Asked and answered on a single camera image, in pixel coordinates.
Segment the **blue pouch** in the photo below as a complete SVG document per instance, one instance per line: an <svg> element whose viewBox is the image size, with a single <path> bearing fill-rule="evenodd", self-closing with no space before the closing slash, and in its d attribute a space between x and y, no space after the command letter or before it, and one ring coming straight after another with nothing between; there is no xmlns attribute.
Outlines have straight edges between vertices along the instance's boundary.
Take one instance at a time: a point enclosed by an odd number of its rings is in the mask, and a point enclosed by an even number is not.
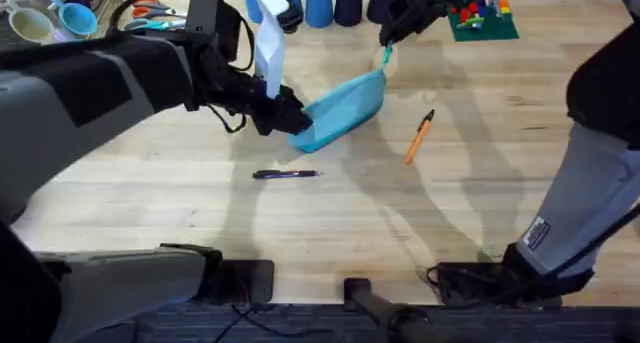
<svg viewBox="0 0 640 343"><path fill-rule="evenodd" d="M373 117L384 101L384 67L390 54L391 47L387 47L379 69L342 83L305 107L302 111L313 124L297 135L289 135L289 144L313 153Z"/></svg>

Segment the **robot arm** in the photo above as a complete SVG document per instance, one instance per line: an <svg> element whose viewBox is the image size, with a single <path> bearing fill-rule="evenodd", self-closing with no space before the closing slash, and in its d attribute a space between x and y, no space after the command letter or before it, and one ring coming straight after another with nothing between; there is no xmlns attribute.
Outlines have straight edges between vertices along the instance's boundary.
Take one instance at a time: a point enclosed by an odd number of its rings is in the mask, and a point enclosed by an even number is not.
<svg viewBox="0 0 640 343"><path fill-rule="evenodd" d="M391 0L379 42L389 45L419 34L469 1ZM496 297L504 298L502 303L540 301L579 291L594 275L599 245L631 220L621 217L638 211L629 211L640 196L640 95L634 81L640 54L633 48L638 44L640 24L634 23L576 71L567 90L575 124L540 210L501 263L432 268L431 282L445 304L474 305Z"/></svg>
<svg viewBox="0 0 640 343"><path fill-rule="evenodd" d="M387 22L382 24L378 40L386 46L402 41L411 33L420 34L450 8L463 8L473 0L391 0Z"/></svg>
<svg viewBox="0 0 640 343"><path fill-rule="evenodd" d="M204 9L216 10L215 21L203 20ZM184 32L119 32L0 54L0 222L77 159L179 105L250 115L262 135L309 127L290 88L268 98L263 80L229 64L241 21L223 0L192 0Z"/></svg>

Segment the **wooden table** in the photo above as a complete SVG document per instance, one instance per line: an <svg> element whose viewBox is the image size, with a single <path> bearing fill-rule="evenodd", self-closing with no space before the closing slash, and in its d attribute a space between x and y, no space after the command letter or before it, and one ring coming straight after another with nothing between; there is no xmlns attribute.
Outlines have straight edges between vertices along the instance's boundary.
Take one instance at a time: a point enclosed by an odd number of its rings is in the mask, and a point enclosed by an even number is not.
<svg viewBox="0 0 640 343"><path fill-rule="evenodd" d="M164 0L186 9L188 0ZM227 0L244 14L243 0ZM416 270L499 260L537 211L571 121L565 86L631 19L620 0L511 0L521 39L454 43L446 20L397 46L384 107L312 155L249 126L227 135L208 110L174 109L114 139L35 195L15 225L36 250L211 245L276 262L275 302L341 301L345 277L396 302L436 303ZM284 82L305 103L378 66L378 26L303 26L287 38ZM239 65L248 59L242 42ZM402 157L435 108L415 163ZM318 169L260 182L258 169ZM640 244L604 247L574 305L640 305Z"/></svg>

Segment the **black pen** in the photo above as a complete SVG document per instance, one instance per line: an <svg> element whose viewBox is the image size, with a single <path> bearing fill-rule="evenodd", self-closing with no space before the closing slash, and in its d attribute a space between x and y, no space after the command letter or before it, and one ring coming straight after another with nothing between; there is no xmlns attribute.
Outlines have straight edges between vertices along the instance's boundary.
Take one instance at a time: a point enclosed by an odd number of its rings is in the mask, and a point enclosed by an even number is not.
<svg viewBox="0 0 640 343"><path fill-rule="evenodd" d="M322 175L322 172L314 170L301 170L301 171L280 171L280 170L259 170L253 173L254 179L272 179L272 178L300 178L300 177L315 177Z"/></svg>

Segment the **cup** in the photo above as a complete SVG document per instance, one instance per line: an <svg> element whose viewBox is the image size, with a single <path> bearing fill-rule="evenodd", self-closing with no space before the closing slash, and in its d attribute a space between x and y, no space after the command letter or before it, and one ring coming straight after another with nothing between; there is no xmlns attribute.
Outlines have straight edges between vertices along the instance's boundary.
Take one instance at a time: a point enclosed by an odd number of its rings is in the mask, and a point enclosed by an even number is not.
<svg viewBox="0 0 640 343"><path fill-rule="evenodd" d="M55 27L42 12L33 8L21 8L14 0L5 0L9 12L9 25L17 35L29 42L46 44L53 40Z"/></svg>
<svg viewBox="0 0 640 343"><path fill-rule="evenodd" d="M78 35L89 35L98 29L98 20L91 9L78 3L62 3L51 0L58 8L60 22L70 31Z"/></svg>

